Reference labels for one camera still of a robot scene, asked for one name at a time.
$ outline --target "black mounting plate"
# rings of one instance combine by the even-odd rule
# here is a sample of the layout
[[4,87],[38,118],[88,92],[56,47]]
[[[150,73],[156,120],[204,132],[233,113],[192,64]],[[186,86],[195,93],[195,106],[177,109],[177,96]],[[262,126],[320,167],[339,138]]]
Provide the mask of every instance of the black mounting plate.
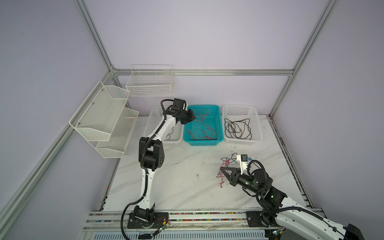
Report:
[[[248,227],[265,227],[262,222],[262,217],[260,216],[262,212],[261,211],[248,211],[245,212],[247,215],[247,222]],[[275,219],[273,219],[273,224],[270,227],[278,227],[279,225],[276,224]]]
[[[164,220],[168,221],[168,217],[169,217],[169,215],[168,215],[167,212],[155,212],[155,221],[158,219],[158,222],[154,221],[150,228],[155,228],[155,229],[160,228],[161,226],[163,226]],[[135,216],[134,216],[134,213],[131,212],[130,215],[129,215],[128,226],[127,227],[129,229],[140,229],[140,228],[144,228],[142,226],[142,224],[143,224],[143,222],[138,220],[138,219],[136,219]]]

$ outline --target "marble tabletop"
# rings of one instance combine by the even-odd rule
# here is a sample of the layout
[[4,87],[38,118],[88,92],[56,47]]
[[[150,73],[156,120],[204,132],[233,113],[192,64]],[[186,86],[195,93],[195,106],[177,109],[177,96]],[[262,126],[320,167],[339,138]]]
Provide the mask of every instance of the marble tabletop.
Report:
[[[273,179],[272,185],[305,206],[299,188],[265,115],[260,115],[263,140],[254,145],[229,144],[190,146],[182,141],[178,146],[164,144],[165,160],[156,170],[156,210],[246,209],[259,207],[240,186],[232,186],[224,178],[216,178],[222,157],[233,153],[248,154],[259,160]],[[148,117],[138,117],[127,151],[121,158],[104,211],[122,211],[140,197],[141,168],[138,161],[139,139]],[[230,167],[240,167],[231,163]]]

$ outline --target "wire mesh basket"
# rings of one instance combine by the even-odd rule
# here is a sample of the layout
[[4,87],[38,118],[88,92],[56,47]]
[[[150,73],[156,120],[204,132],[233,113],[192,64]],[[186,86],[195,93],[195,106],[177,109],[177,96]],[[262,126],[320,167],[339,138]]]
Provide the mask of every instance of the wire mesh basket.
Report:
[[224,140],[220,107],[191,105],[196,119],[185,125],[184,141],[191,146],[214,146]]
[[92,103],[72,126],[87,141],[108,141],[128,101],[128,90],[101,85]]
[[172,65],[131,65],[126,89],[131,97],[172,96]]
[[109,141],[99,141],[95,147],[103,158],[121,158],[124,156],[138,115],[138,111],[123,108]]
[[[154,106],[149,113],[149,118],[147,125],[144,129],[143,137],[148,137],[151,134],[157,125],[160,123],[163,117],[163,109],[161,106]],[[169,146],[177,146],[183,140],[184,125],[180,121],[169,131],[166,135],[166,138],[163,140],[163,144]]]
[[263,139],[259,115],[253,106],[224,104],[222,124],[227,143],[252,145]]

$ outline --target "white wire basket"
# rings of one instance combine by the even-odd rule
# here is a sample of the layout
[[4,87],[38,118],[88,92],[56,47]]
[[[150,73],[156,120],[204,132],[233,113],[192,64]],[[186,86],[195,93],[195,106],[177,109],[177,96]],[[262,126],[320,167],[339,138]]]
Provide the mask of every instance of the white wire basket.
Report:
[[[239,105],[239,104],[224,104],[223,105],[223,115],[222,115],[222,123],[223,123],[223,131],[224,131],[224,139],[227,143],[234,143],[234,144],[248,144],[252,145],[256,143],[257,141],[263,140],[262,130],[260,126],[259,121],[259,115],[257,114],[257,110],[253,106],[248,105]],[[245,133],[245,135],[242,136],[242,138],[245,139],[237,139],[234,137],[234,134],[231,134],[230,131],[233,131],[233,129],[230,128],[229,121],[241,121],[244,119],[246,120],[246,123],[249,125],[250,133],[252,136],[249,135],[249,137],[246,138],[248,135],[248,127],[244,125],[244,129],[242,129]]]
[[108,141],[128,101],[128,90],[99,84],[101,89],[74,126],[70,120],[71,126],[87,141]]
[[[160,123],[163,117],[163,109],[161,106],[154,106],[149,113],[149,118],[147,125],[144,129],[143,137],[148,137],[151,134],[156,126]],[[163,144],[168,146],[177,146],[183,140],[184,125],[180,121],[173,127],[172,130],[166,135],[166,138],[163,140]]]
[[131,97],[172,96],[172,65],[131,65],[126,88]]
[[95,149],[103,158],[121,158],[127,149],[138,111],[124,108],[109,141],[99,141]]

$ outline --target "white marble table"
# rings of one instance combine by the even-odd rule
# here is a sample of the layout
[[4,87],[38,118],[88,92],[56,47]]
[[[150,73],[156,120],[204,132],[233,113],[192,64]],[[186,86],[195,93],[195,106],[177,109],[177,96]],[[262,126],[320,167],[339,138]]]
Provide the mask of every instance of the white marble table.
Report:
[[[259,207],[240,186],[232,186],[224,178],[216,178],[222,157],[232,153],[248,154],[259,160],[273,179],[273,186],[285,192],[299,204],[304,200],[265,115],[260,115],[263,140],[254,145],[235,145],[225,141],[217,146],[190,146],[182,141],[177,147],[164,144],[165,160],[156,175],[156,210],[246,209]],[[139,117],[125,156],[120,160],[104,211],[122,211],[140,197],[141,168],[138,161],[139,139],[148,117]],[[239,167],[231,163],[230,167]]]

